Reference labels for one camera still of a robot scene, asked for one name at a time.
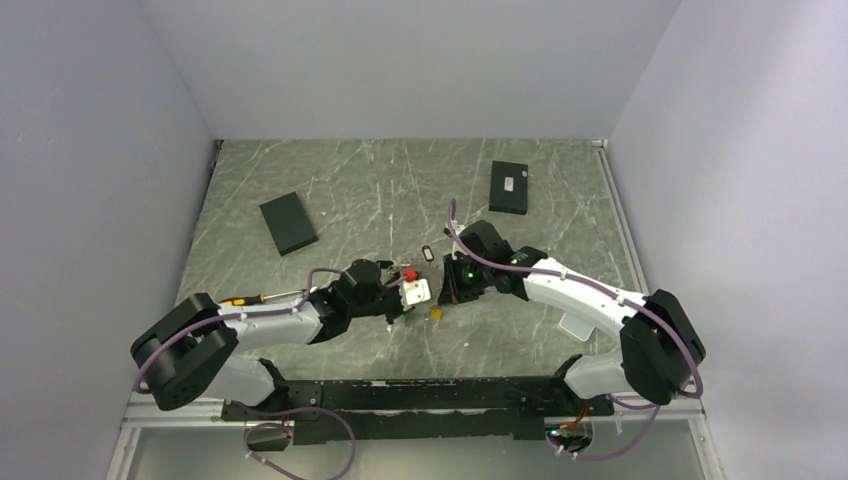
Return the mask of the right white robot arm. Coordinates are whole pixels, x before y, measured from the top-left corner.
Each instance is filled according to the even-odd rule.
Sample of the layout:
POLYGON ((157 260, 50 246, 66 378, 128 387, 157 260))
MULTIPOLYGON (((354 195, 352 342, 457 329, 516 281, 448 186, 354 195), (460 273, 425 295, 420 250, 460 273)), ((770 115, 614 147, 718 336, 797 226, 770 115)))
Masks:
POLYGON ((444 280, 451 301, 493 288, 558 309, 615 340, 609 352, 574 355, 552 375, 551 401, 560 413, 574 415, 591 399, 619 393, 636 393, 652 405, 703 395, 698 367, 706 349, 672 293, 612 287, 538 249, 514 250, 487 221, 459 228, 448 219, 445 232, 455 246, 444 280))

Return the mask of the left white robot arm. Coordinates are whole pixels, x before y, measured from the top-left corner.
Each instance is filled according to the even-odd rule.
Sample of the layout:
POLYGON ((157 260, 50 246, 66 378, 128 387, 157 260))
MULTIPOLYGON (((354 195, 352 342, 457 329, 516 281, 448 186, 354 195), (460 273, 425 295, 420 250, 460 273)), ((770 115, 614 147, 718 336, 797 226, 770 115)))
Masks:
POLYGON ((380 262, 359 259, 337 270, 327 286, 307 285, 296 300, 267 304, 256 297, 216 302, 192 294, 141 334, 130 355, 138 367, 133 390, 163 411, 200 397, 245 403, 264 420, 287 406, 288 386, 267 359, 241 353, 271 345, 314 345, 346 333, 353 320, 382 316, 388 324, 410 311, 404 289, 416 273, 382 278, 380 262))

